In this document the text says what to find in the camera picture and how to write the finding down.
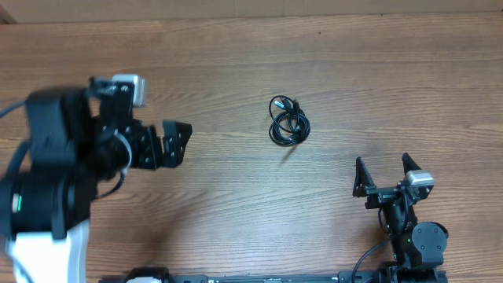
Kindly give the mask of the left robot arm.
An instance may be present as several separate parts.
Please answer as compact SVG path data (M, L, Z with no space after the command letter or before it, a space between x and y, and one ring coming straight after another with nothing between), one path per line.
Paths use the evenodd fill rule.
M139 75L35 90L22 102L29 137L1 180L1 235L18 282L84 282L98 184L182 163L192 126L166 120L159 136L134 118L144 103Z

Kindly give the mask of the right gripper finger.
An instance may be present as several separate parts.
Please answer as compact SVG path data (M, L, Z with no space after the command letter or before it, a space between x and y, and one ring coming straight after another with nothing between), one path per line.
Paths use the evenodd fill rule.
M376 185L360 156L355 161L355 169L353 196L367 197L369 194L375 193Z
M404 175L407 175L410 171L420 171L421 167L416 164L413 158L408 153L402 154L402 165L404 170Z

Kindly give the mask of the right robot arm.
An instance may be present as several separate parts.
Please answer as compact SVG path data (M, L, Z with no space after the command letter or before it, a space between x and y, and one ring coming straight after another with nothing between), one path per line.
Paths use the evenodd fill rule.
M423 170L408 153L402 155L404 179L394 187L378 188L363 159L355 161L353 196L366 199L365 208L376 209L381 228L389 235L395 262L389 278L412 272L433 272L444 262L449 237L437 222L419 222L413 206L428 198L434 188L431 172Z

